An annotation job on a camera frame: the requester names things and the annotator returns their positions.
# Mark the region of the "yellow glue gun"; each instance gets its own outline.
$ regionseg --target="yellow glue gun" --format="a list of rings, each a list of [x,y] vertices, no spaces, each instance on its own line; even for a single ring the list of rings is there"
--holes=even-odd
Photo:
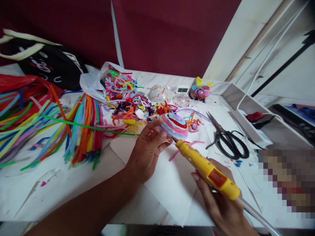
[[[207,158],[183,140],[172,138],[180,153],[198,170],[209,186],[214,187],[230,200],[234,201],[239,197],[241,192],[238,186],[222,174]]]

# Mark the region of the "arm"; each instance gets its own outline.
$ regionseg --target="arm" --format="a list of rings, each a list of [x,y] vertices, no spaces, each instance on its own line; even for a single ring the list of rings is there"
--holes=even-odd
[[[234,181],[232,172],[219,162],[209,159],[225,176]],[[191,173],[199,188],[206,209],[218,228],[227,236],[259,236],[243,214],[244,207],[237,201],[225,198],[219,192],[212,192],[198,173]]]
[[[165,132],[151,133],[161,123],[154,121],[143,129],[123,170],[55,210],[26,236],[99,236],[153,175],[159,154],[170,145],[164,142]]]

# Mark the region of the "bag handle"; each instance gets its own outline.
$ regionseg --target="bag handle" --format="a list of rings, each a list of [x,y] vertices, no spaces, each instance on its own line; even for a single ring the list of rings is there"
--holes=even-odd
[[[54,45],[54,46],[62,46],[61,44],[55,44],[55,43],[53,43],[51,41],[48,41],[46,39],[42,39],[40,37],[36,37],[34,35],[31,35],[31,34],[18,33],[18,32],[15,32],[13,30],[10,30],[10,29],[3,29],[3,32],[7,36],[12,36],[12,37],[15,37],[15,38],[34,40],[34,41],[37,41],[39,43],[45,43],[45,44],[50,44],[50,45]]]
[[[14,37],[12,37],[12,36],[6,36],[5,35],[5,36],[3,36],[0,39],[0,44],[6,43],[6,42],[10,41],[13,38]],[[25,58],[28,58],[28,57],[32,56],[34,53],[36,53],[39,50],[41,50],[44,46],[45,46],[45,44],[37,43],[37,44],[34,44],[33,46],[25,49],[22,52],[18,52],[15,55],[8,56],[8,55],[4,55],[4,54],[0,53],[0,56],[3,57],[3,58],[6,58],[6,59],[21,61],[21,60],[23,60]]]

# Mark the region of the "metal rod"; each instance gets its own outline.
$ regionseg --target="metal rod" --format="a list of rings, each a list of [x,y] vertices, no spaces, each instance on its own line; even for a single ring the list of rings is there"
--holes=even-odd
[[[237,199],[240,204],[242,204],[253,217],[258,220],[273,236],[282,236],[258,211],[256,211],[247,201],[245,201],[241,196]]]
[[[256,96],[264,87],[266,87],[274,78],[276,78],[285,68],[287,68],[295,59],[297,59],[306,49],[315,43],[315,30],[308,32],[308,37],[302,42],[304,44],[289,60],[286,61],[269,79],[267,79],[251,96]]]

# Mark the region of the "red plastic bag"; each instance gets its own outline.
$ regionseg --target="red plastic bag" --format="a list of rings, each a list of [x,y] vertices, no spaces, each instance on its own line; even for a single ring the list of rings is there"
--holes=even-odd
[[[54,90],[56,91],[57,96],[60,97],[63,92],[61,88],[53,85],[52,83],[38,76],[35,76],[35,75],[12,76],[12,75],[0,74],[0,93],[15,91],[17,89],[24,90],[22,93],[24,103],[31,101],[30,96],[35,97],[38,94],[41,94],[41,95],[36,97],[36,100],[39,102],[41,106],[43,106],[47,100],[50,100],[51,102],[56,102],[49,85],[53,86]],[[26,106],[12,116],[19,115],[25,109],[26,109]],[[31,117],[34,113],[38,111],[39,111],[39,107],[36,105],[33,105],[31,109],[27,113],[25,113],[19,120],[17,120],[12,126],[10,126],[8,130],[14,129],[24,120],[28,119],[29,117]]]

